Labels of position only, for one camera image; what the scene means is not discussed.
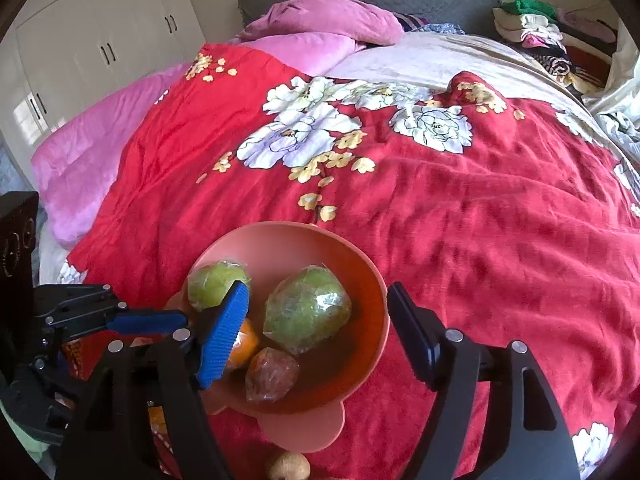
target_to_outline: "pink bowl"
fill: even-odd
[[[380,360],[389,330],[386,287],[372,261],[350,242],[324,229],[295,222],[259,222],[217,240],[193,269],[226,260],[246,266],[252,279],[248,318],[262,332],[264,303],[287,276],[309,265],[326,266],[352,301],[349,322],[332,338],[298,357],[300,377],[277,402],[247,402],[244,370],[215,382],[202,394],[208,413],[228,406],[256,417],[278,446],[313,452],[331,444],[344,425],[343,400],[357,390]],[[186,286],[167,304],[190,316]],[[262,346],[278,345],[262,336]]]

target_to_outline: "screw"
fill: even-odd
[[[117,354],[123,348],[124,348],[124,343],[119,339],[114,339],[107,346],[107,350],[109,350],[109,352],[111,352],[112,354]]]
[[[174,332],[173,338],[176,341],[187,341],[191,337],[191,332],[188,328],[179,328]]]
[[[525,345],[522,341],[514,341],[511,343],[511,348],[513,348],[514,352],[518,354],[526,354],[527,353],[527,345]]]
[[[455,328],[449,328],[444,333],[444,337],[446,337],[449,341],[453,341],[454,343],[459,343],[464,338],[462,332],[460,332],[460,330],[456,330]]]

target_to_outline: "pillow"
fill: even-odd
[[[31,157],[49,228],[65,249],[94,223],[124,145],[149,108],[188,68],[173,66],[111,94],[47,137]]]
[[[310,76],[324,75],[343,59],[364,49],[351,38],[330,32],[300,32],[240,43],[271,54]]]
[[[360,0],[288,0],[273,4],[238,38],[254,41],[299,32],[331,32],[376,45],[396,44],[404,34],[392,12]]]
[[[394,12],[394,16],[402,25],[402,30],[412,32],[429,24],[429,20],[417,14],[403,14],[402,12]]]

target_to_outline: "green cloth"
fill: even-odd
[[[539,14],[549,18],[549,22],[557,23],[556,10],[540,0],[515,0],[510,4],[502,4],[502,10],[509,14]]]

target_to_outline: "red floral comforter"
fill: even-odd
[[[161,308],[226,232],[315,223],[447,326],[478,342],[524,340],[570,431],[586,428],[577,454],[587,471],[606,450],[594,442],[628,421],[640,383],[640,209],[617,165],[575,116],[506,99],[468,72],[433,95],[311,80],[259,51],[206,45],[126,146],[68,260],[127,303]],[[109,339],[82,342],[84,375]],[[346,401],[342,435],[312,464],[327,476],[398,478],[432,401],[392,331]],[[473,465],[485,401],[481,390],[461,472]],[[273,449],[255,421],[230,410],[210,421],[236,478],[262,478]],[[593,422],[606,428],[589,441]]]

